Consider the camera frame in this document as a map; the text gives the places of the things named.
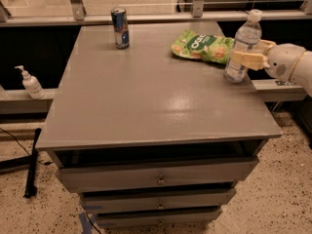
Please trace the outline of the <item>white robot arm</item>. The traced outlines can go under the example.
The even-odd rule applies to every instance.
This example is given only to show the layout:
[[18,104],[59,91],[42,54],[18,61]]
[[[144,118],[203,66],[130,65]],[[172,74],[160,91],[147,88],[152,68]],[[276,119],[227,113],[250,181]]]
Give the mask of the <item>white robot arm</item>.
[[245,67],[301,86],[312,97],[312,52],[294,44],[260,40],[252,50],[232,50],[230,57]]

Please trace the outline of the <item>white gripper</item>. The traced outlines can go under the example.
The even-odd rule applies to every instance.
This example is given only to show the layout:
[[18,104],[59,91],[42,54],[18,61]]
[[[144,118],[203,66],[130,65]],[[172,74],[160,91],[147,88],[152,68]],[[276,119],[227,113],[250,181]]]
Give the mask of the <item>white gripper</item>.
[[255,71],[265,68],[275,79],[290,82],[306,82],[303,56],[306,49],[294,44],[276,45],[274,41],[261,39],[256,52],[232,51],[233,61]]

